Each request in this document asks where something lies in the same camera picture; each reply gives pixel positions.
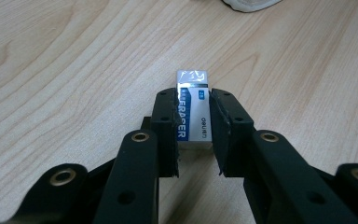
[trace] white eraser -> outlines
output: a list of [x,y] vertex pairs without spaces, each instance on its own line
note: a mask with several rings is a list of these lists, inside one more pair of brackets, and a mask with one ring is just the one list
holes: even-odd
[[179,97],[179,142],[212,142],[208,73],[197,70],[177,72]]

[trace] table surface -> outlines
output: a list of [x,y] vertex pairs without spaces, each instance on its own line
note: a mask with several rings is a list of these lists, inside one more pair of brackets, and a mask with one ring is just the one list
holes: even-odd
[[[49,168],[113,159],[179,69],[209,72],[257,129],[333,174],[358,162],[358,1],[0,0],[0,221]],[[160,180],[160,223],[253,223],[210,150]]]

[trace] white object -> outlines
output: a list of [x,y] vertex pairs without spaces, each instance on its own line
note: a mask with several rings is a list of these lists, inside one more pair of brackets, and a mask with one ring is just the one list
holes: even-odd
[[211,142],[208,73],[180,70],[177,72],[177,87],[181,119],[178,142]]
[[281,0],[223,0],[225,3],[231,5],[234,10],[242,12],[253,12],[270,7]]

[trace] wood grain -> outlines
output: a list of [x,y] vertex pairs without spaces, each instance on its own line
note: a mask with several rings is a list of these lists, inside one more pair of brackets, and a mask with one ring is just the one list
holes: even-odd
[[[0,0],[0,221],[49,168],[114,158],[178,69],[208,70],[311,165],[358,162],[358,1]],[[254,222],[211,151],[181,158],[160,223]]]

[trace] black bracket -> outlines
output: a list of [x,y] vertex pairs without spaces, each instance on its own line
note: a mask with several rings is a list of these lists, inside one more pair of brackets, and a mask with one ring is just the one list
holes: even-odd
[[[175,88],[159,92],[115,159],[89,173],[51,168],[5,223],[158,223],[158,179],[179,176],[177,105]],[[230,92],[212,90],[210,108],[221,174],[244,178],[257,223],[358,223],[358,164],[336,175],[313,168],[281,134],[257,131]]]

